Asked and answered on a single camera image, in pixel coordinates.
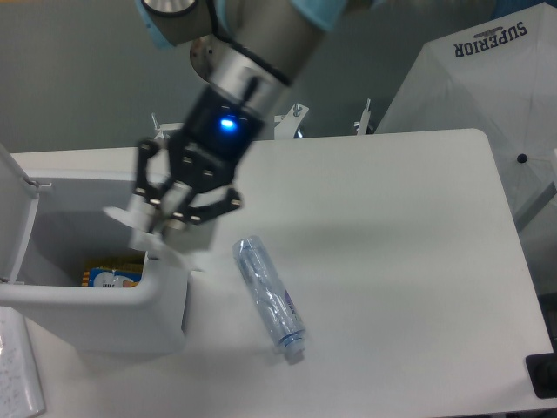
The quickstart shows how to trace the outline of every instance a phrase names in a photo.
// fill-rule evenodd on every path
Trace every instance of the white container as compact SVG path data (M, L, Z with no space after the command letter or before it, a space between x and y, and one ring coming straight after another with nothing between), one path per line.
M131 251L131 230L103 212L126 207L131 179L109 172L95 177L52 171L30 179L0 146L0 277L24 282L0 284L0 306L78 349L177 351L185 342L190 274L179 263L147 254L138 286L81 287L85 260Z

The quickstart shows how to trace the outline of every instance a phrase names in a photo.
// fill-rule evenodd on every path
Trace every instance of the black object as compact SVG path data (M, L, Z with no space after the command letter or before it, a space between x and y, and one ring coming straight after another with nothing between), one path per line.
M158 197L158 189L149 183L147 168L149 160L157 155L160 150L158 144L152 139L145 138L138 142L138 159L136 163L136 183L134 193L145 198L146 201Z
M526 365L536 396L557 398L557 354L528 355Z
M538 297L554 351L557 350L557 293ZM557 398L557 354L534 354L526 358L528 373L536 396Z

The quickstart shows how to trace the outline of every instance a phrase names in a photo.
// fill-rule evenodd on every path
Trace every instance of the white table surface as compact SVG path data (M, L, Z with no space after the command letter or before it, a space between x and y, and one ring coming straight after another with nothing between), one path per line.
M15 156L128 172L133 150ZM153 165L161 171L164 163ZM524 359L551 351L489 145L477 131L256 143L173 355L79 353L30 323L52 417L423 417L551 408ZM272 344L231 257L265 242L307 325Z

